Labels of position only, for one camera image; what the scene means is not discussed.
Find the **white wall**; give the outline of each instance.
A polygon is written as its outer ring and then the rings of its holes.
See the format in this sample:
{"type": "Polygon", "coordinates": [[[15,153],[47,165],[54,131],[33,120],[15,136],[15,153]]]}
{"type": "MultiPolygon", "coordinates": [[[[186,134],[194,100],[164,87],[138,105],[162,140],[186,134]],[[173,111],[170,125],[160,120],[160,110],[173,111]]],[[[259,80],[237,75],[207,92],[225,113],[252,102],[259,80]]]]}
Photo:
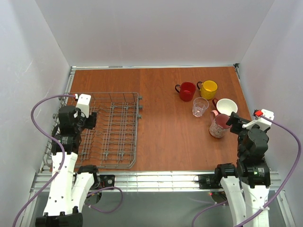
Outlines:
{"type": "MultiPolygon", "coordinates": [[[[28,200],[46,138],[30,120],[34,104],[62,93],[70,67],[34,0],[0,3],[0,226],[11,226],[28,200]]],[[[51,130],[53,100],[36,111],[51,130]]]]}
{"type": "Polygon", "coordinates": [[[232,65],[274,0],[36,0],[74,66],[232,65]]]}
{"type": "MultiPolygon", "coordinates": [[[[275,112],[275,120],[303,141],[303,2],[275,0],[240,63],[240,79],[250,110],[275,112]]],[[[283,178],[297,155],[297,144],[284,130],[268,132],[267,161],[283,178]]],[[[303,158],[286,185],[296,226],[303,226],[303,158]]]]}

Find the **wooden surface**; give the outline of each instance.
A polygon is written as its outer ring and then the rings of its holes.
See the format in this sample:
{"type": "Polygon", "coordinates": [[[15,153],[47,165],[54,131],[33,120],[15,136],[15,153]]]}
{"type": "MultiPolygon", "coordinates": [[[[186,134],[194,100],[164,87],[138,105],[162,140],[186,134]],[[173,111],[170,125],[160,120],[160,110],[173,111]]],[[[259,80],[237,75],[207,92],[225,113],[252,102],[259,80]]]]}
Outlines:
{"type": "MultiPolygon", "coordinates": [[[[202,117],[192,114],[193,100],[184,102],[174,86],[211,79],[218,84],[216,98],[229,98],[238,114],[250,114],[234,67],[77,70],[71,92],[138,92],[142,119],[138,122],[137,159],[130,171],[214,170],[235,163],[237,135],[216,139],[209,134],[211,101],[202,117]]],[[[200,97],[198,89],[195,96],[200,97]]]]}

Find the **clear glass cup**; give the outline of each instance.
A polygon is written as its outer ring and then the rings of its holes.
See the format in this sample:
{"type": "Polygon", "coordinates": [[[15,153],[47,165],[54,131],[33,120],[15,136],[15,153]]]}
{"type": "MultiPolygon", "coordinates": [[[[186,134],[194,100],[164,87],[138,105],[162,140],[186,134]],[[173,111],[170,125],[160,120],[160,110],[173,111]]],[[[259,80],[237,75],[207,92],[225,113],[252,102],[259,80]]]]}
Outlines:
{"type": "Polygon", "coordinates": [[[208,109],[209,103],[205,98],[196,98],[193,104],[193,115],[201,117],[208,109]]]}

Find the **gray floor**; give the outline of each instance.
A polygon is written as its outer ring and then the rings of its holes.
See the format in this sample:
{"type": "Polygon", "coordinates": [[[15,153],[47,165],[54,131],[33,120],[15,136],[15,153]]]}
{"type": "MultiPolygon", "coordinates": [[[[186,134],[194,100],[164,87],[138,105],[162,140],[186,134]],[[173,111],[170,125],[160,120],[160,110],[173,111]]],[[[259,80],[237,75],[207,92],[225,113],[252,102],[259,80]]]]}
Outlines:
{"type": "MultiPolygon", "coordinates": [[[[193,217],[211,205],[192,199],[213,202],[208,192],[125,192],[124,196],[122,206],[112,214],[99,213],[85,206],[83,227],[190,227],[193,217]]],[[[119,199],[118,192],[105,192],[96,206],[109,210],[119,199]]],[[[35,218],[42,215],[46,200],[47,194],[39,196],[31,227],[35,226],[35,218]]],[[[269,222],[273,227],[285,227],[277,201],[270,206],[269,222]]],[[[198,217],[195,227],[232,227],[229,207],[208,210],[198,217]]]]}

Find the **wire rack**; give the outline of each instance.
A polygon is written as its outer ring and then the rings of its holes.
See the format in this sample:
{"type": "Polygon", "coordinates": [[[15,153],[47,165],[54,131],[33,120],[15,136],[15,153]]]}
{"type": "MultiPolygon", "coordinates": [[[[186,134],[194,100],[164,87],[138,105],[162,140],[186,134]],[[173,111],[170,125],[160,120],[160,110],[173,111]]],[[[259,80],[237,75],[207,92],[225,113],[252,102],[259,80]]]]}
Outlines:
{"type": "MultiPolygon", "coordinates": [[[[137,129],[141,97],[135,92],[74,92],[91,95],[90,112],[97,112],[93,130],[85,129],[79,146],[76,168],[96,165],[98,168],[127,169],[136,161],[137,129]]],[[[71,98],[63,98],[60,108],[76,105],[71,98]]],[[[55,127],[58,114],[54,114],[55,127]]],[[[51,140],[45,148],[44,164],[51,167],[51,140]]]]}

